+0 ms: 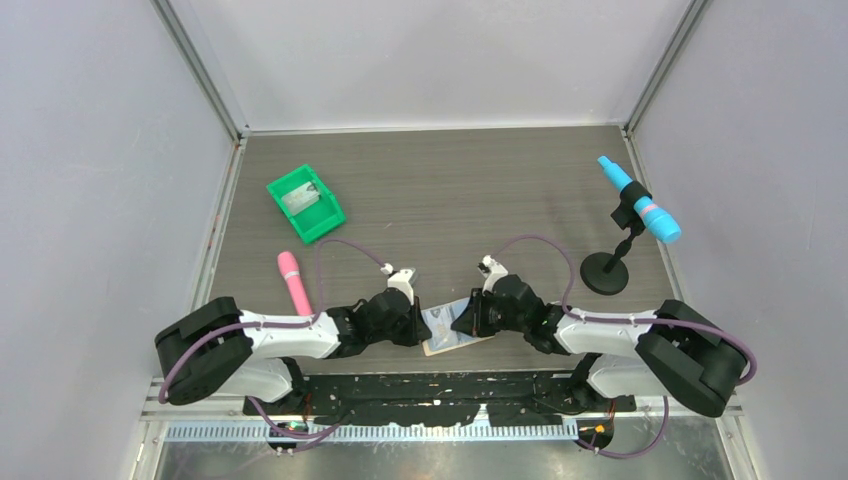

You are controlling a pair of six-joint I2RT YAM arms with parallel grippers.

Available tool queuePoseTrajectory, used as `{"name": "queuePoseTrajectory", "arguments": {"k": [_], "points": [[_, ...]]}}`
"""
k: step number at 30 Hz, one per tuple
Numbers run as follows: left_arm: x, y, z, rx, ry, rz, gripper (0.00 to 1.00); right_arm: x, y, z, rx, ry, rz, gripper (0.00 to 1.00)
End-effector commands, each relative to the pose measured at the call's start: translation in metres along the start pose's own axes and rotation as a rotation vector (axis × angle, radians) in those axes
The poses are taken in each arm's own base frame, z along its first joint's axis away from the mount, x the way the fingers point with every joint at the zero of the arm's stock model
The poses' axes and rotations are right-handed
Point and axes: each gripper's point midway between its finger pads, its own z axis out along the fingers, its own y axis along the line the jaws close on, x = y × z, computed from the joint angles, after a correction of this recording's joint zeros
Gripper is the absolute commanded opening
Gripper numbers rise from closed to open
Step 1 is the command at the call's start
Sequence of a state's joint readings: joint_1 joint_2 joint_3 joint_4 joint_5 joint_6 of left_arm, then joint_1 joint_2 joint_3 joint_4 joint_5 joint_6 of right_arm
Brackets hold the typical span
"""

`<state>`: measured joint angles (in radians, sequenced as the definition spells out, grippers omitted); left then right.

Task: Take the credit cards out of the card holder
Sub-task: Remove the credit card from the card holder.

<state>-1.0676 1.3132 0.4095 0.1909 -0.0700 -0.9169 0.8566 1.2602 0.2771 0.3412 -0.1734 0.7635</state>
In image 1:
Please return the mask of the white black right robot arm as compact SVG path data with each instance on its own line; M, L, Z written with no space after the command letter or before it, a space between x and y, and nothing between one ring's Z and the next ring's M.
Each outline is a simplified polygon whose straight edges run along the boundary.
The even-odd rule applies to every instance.
M740 341L682 301L630 314L591 312L546 303L514 274L473 289L451 328L477 338L517 332L545 354L613 357L570 385L574 403L589 411L609 398L664 395L716 418L754 372Z

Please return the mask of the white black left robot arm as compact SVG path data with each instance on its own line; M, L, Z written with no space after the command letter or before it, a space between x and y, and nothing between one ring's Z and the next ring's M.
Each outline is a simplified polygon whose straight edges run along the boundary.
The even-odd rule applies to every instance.
M375 343L414 347L431 336L419 299L396 288L315 317L259 314L219 297L155 336L164 375L158 400L182 406L225 393L293 414L307 398L294 358L349 358Z

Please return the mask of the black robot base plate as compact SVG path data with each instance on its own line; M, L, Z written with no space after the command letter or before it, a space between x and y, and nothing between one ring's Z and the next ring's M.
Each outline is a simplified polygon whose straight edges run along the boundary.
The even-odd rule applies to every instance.
M494 426L551 426L562 416L632 412L631 396L606 399L570 371L311 375L255 416L310 417L321 426L466 426L486 412Z

